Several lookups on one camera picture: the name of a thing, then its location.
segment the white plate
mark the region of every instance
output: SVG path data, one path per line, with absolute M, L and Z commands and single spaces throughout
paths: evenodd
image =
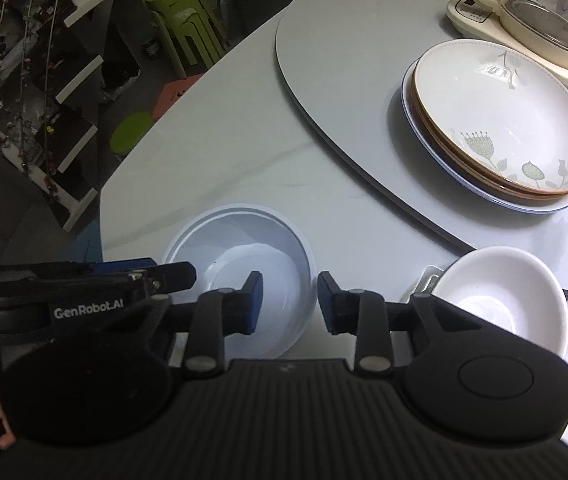
M 264 300 L 255 332 L 224 339 L 226 358 L 276 358 L 298 340 L 315 303 L 315 261 L 293 223 L 263 206 L 237 204 L 192 220 L 169 245 L 164 263 L 188 261 L 197 281 L 173 301 L 195 301 L 207 290 L 241 288 L 252 270 L 264 278 Z
M 404 108 L 406 118 L 408 119 L 408 122 L 411 125 L 411 128 L 413 129 L 417 138 L 420 140 L 424 148 L 426 148 L 426 150 L 430 153 L 430 156 L 432 156 L 450 176 L 457 180 L 462 186 L 471 190 L 473 193 L 481 196 L 482 198 L 487 199 L 489 202 L 504 206 L 508 209 L 513 209 L 514 211 L 543 215 L 555 213 L 568 207 L 568 194 L 561 196 L 556 200 L 550 200 L 548 202 L 539 200 L 519 201 L 514 197 L 509 197 L 509 199 L 506 199 L 496 196 L 488 190 L 478 187 L 473 182 L 465 179 L 464 176 L 460 175 L 457 172 L 455 167 L 449 165 L 448 161 L 441 158 L 439 153 L 436 152 L 430 145 L 430 134 L 426 131 L 422 132 L 422 122 L 420 121 L 417 112 L 414 111 L 413 104 L 411 103 L 411 77 L 413 75 L 415 65 L 417 65 L 417 61 L 415 61 L 408 68 L 406 74 L 404 74 L 404 79 L 402 80 L 402 107 Z
M 551 270 L 526 251 L 490 246 L 468 253 L 432 293 L 559 356 L 566 353 L 564 292 Z
M 568 90 L 541 65 L 506 46 L 453 40 L 424 53 L 415 86 L 461 152 L 527 189 L 568 189 Z

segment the metal rivet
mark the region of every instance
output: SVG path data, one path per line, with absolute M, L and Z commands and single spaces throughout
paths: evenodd
M 184 365 L 191 371 L 191 372 L 209 372 L 218 365 L 218 362 L 215 361 L 212 357 L 207 355 L 196 355 L 193 357 L 189 357 L 186 359 Z
M 385 372 L 391 367 L 391 361 L 379 355 L 367 355 L 360 359 L 360 368 L 367 372 Z

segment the round button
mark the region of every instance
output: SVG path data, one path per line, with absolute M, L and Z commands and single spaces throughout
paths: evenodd
M 478 357 L 459 369 L 459 381 L 471 393 L 490 399 L 512 399 L 533 385 L 533 373 L 509 357 Z

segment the white marble tabletop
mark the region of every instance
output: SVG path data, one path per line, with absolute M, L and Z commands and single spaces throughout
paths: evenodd
M 378 195 L 317 137 L 279 75 L 279 19 L 189 89 L 107 182 L 100 202 L 104 258 L 159 261 L 194 216 L 256 203 L 292 220 L 318 270 L 330 270 L 344 288 L 399 300 L 424 267 L 448 266 L 460 254 Z M 285 356 L 351 359 L 353 351 L 354 338 L 330 336 L 316 308 Z

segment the orange box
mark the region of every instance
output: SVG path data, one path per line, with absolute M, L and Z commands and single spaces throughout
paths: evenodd
M 153 110 L 153 120 L 157 121 L 161 116 L 163 116 L 166 111 L 173 106 L 173 103 L 182 97 L 184 92 L 192 87 L 203 75 L 204 74 L 196 74 L 187 77 L 186 79 L 178 79 L 177 81 L 165 84 Z

